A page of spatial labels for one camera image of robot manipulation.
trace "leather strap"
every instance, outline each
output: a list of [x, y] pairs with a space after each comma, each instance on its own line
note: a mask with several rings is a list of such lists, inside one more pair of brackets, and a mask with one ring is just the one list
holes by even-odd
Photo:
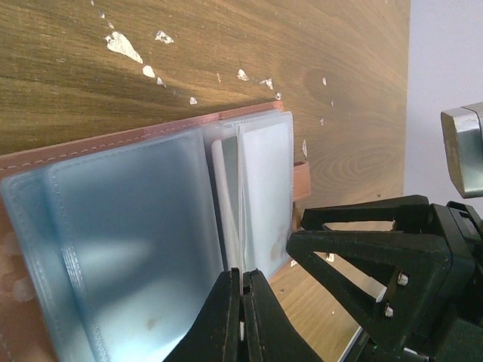
[[307, 198], [312, 194], [310, 165], [308, 161], [294, 163], [294, 201]]

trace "white paint chip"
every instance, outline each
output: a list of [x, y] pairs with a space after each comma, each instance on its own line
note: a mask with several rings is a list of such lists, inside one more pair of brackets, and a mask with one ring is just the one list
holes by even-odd
[[105, 37], [107, 41], [107, 48], [114, 53], [120, 53], [125, 55], [126, 57], [130, 57], [132, 60], [137, 61], [138, 63], [143, 64], [143, 59], [141, 56], [134, 50], [131, 42], [122, 35], [120, 32], [112, 32], [111, 35]]
[[328, 262], [335, 262], [335, 255], [333, 253], [326, 253], [325, 260]]
[[238, 79], [240, 79], [241, 81], [247, 81], [249, 78], [248, 78], [248, 75], [247, 73], [245, 73], [245, 71], [243, 69], [240, 69], [238, 71], [238, 75], [237, 75]]
[[303, 141], [302, 142], [302, 152], [303, 152], [303, 155], [305, 156], [305, 159], [307, 159], [307, 141]]
[[260, 84], [266, 84], [266, 86], [273, 91], [273, 81], [271, 78], [261, 81]]
[[162, 41], [163, 43], [165, 44], [170, 44], [170, 43], [174, 43], [174, 40], [172, 37], [170, 37], [168, 34], [166, 34], [165, 32], [159, 30], [157, 33], [156, 33], [156, 37], [154, 38], [155, 40], [159, 40], [159, 41]]
[[156, 79], [156, 84], [157, 85], [162, 85], [163, 87], [166, 87], [166, 84], [163, 82], [163, 80], [161, 78], [157, 78]]
[[154, 78], [156, 77], [156, 74], [154, 74], [154, 70], [152, 70], [151, 66], [144, 66], [143, 67], [143, 74], [146, 77]]

